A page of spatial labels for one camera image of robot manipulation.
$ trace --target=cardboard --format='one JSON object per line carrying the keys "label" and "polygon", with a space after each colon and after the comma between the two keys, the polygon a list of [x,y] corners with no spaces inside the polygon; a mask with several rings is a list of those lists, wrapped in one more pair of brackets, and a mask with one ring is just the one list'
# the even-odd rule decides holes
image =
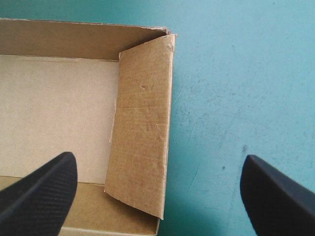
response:
{"label": "cardboard", "polygon": [[1,19],[0,54],[118,60],[119,52],[166,34],[166,27]]}
{"label": "cardboard", "polygon": [[24,177],[71,150],[79,182],[104,184],[118,69],[118,62],[0,55],[0,175]]}
{"label": "cardboard", "polygon": [[0,19],[0,189],[72,151],[60,235],[156,235],[174,44],[166,28]]}
{"label": "cardboard", "polygon": [[120,55],[118,101],[105,192],[163,218],[175,36]]}

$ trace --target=teal table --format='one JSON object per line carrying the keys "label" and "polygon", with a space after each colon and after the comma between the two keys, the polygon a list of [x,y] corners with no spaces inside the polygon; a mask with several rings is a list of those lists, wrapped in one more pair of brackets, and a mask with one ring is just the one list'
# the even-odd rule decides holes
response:
{"label": "teal table", "polygon": [[159,236],[254,236],[253,153],[315,191],[315,2],[0,0],[0,17],[168,26],[177,38]]}

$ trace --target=corrugated cardboard edge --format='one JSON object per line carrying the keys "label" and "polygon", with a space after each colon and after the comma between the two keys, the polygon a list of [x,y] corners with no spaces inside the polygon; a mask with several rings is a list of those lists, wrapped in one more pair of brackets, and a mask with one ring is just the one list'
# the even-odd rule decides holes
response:
{"label": "corrugated cardboard edge", "polygon": [[150,30],[159,30],[165,32],[166,34],[170,34],[170,30],[165,26],[137,26],[137,25],[121,25],[121,24],[108,24],[108,23],[97,23],[97,22],[73,22],[73,21],[52,21],[52,20],[37,20],[37,19],[16,19],[16,18],[1,18],[0,20],[8,20],[8,21],[45,21],[45,22],[54,22],[54,23],[71,23],[71,24],[81,24],[81,25],[100,25],[100,26],[122,26],[122,27],[134,27],[134,28],[143,28]]}
{"label": "corrugated cardboard edge", "polygon": [[[163,214],[164,214],[164,205],[165,205],[165,190],[166,190],[166,174],[167,174],[167,159],[168,159],[168,145],[169,145],[169,126],[170,126],[170,117],[171,117],[171,101],[172,101],[172,79],[173,79],[173,58],[174,58],[174,51],[175,51],[175,39],[177,37],[176,34],[169,34],[166,36],[162,36],[161,38],[166,38],[169,37],[171,38],[170,42],[168,43],[168,45],[166,45],[169,49],[169,51],[171,52],[171,56],[169,58],[169,81],[168,81],[168,86],[169,86],[169,90],[168,90],[168,101],[167,101],[167,130],[166,130],[166,139],[165,139],[165,145],[164,145],[164,150],[163,150],[163,177],[162,177],[162,200],[161,200],[161,207],[160,207],[160,213],[158,215],[155,215],[157,217],[160,217],[161,219],[163,219]],[[118,196],[113,196],[110,192],[107,192],[109,195],[111,195],[112,197],[116,198],[119,201],[122,201],[124,203],[124,201],[122,199],[120,199]]]}
{"label": "corrugated cardboard edge", "polygon": [[62,227],[59,236],[152,236]]}
{"label": "corrugated cardboard edge", "polygon": [[173,90],[173,60],[174,60],[174,53],[175,53],[175,39],[176,39],[177,35],[174,34],[172,37],[172,42],[169,45],[171,48],[171,51],[173,52],[172,57],[170,58],[170,66],[169,66],[169,96],[168,96],[168,127],[167,127],[167,135],[166,135],[166,144],[164,146],[164,178],[163,178],[163,185],[164,185],[164,191],[163,191],[163,203],[162,206],[163,208],[161,209],[161,215],[163,217],[161,217],[161,219],[164,219],[164,208],[165,208],[165,192],[166,192],[166,177],[167,177],[167,162],[168,162],[168,146],[169,146],[169,129],[170,129],[170,125],[171,125],[171,107],[172,107],[172,90]]}

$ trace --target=scratch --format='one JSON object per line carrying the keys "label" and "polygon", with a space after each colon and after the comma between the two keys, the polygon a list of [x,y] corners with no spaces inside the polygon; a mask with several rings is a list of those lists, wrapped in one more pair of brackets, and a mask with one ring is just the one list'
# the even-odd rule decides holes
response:
{"label": "scratch", "polygon": [[228,228],[230,228],[230,219],[231,219],[231,215],[232,215],[232,211],[233,211],[233,207],[234,207],[234,200],[236,198],[236,194],[237,194],[237,191],[238,191],[238,186],[239,186],[239,178],[242,174],[242,165],[243,165],[243,162],[244,162],[244,158],[246,156],[246,152],[248,150],[248,146],[247,145],[244,145],[242,147],[242,152],[241,152],[241,155],[240,155],[240,159],[239,159],[239,165],[238,165],[238,172],[237,172],[237,178],[234,182],[234,187],[233,187],[233,192],[232,192],[232,197],[231,197],[231,201],[230,201],[230,206],[228,208],[228,215],[227,215],[227,219],[226,219],[226,225]]}
{"label": "scratch", "polygon": [[176,145],[176,140],[173,134],[172,134],[172,137],[173,137],[174,144]]}
{"label": "scratch", "polygon": [[211,206],[205,206],[206,209],[213,209],[213,210],[219,210],[219,208],[211,207]]}
{"label": "scratch", "polygon": [[194,131],[195,131],[196,124],[197,124],[197,123],[195,123],[195,124],[193,125],[192,131],[191,131],[191,133],[190,133],[189,142],[191,141],[192,135],[193,135],[193,133],[194,133]]}
{"label": "scratch", "polygon": [[192,188],[193,184],[195,183],[195,181],[196,181],[196,179],[197,179],[197,176],[198,176],[198,173],[199,173],[200,164],[201,164],[201,161],[200,161],[199,164],[198,164],[197,171],[196,171],[195,176],[193,177],[193,180],[192,180],[192,182],[191,182],[191,184],[190,184],[190,186],[189,186],[188,192],[191,191],[191,188]]}
{"label": "scratch", "polygon": [[153,89],[154,84],[156,83],[156,80],[157,80],[157,78],[155,77],[154,80],[153,80],[153,82],[152,82],[151,90]]}
{"label": "scratch", "polygon": [[180,95],[182,94],[182,92],[183,92],[183,90],[184,90],[184,87],[185,87],[185,86],[182,86],[182,88],[181,88],[181,90],[179,91],[179,94],[177,95],[177,97],[175,98],[173,104],[176,103],[177,99],[178,99],[178,98],[180,97]]}
{"label": "scratch", "polygon": [[245,105],[240,106],[240,107],[237,109],[236,113],[234,113],[234,115],[232,116],[232,120],[231,120],[230,124],[228,125],[227,129],[225,130],[225,132],[223,133],[223,136],[222,136],[222,138],[221,138],[221,140],[220,140],[219,148],[218,148],[219,150],[220,150],[221,147],[223,146],[224,140],[225,140],[225,138],[226,138],[226,136],[227,136],[227,134],[228,134],[230,128],[231,128],[232,125],[234,124],[234,121],[235,121],[235,120],[238,118],[238,116],[240,115],[240,113],[241,113],[241,108],[244,107],[244,106],[245,106]]}

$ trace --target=brown cardboard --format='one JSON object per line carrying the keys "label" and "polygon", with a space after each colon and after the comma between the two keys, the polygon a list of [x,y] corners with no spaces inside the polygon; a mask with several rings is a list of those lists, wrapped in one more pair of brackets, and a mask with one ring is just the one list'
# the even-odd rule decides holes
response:
{"label": "brown cardboard", "polygon": [[[175,43],[166,34],[0,19],[0,189],[74,152],[80,183],[61,236],[157,233]],[[116,199],[104,193],[106,172],[106,191]]]}
{"label": "brown cardboard", "polygon": [[121,52],[105,192],[163,218],[175,35]]}
{"label": "brown cardboard", "polygon": [[117,60],[166,34],[166,27],[0,19],[0,54]]}

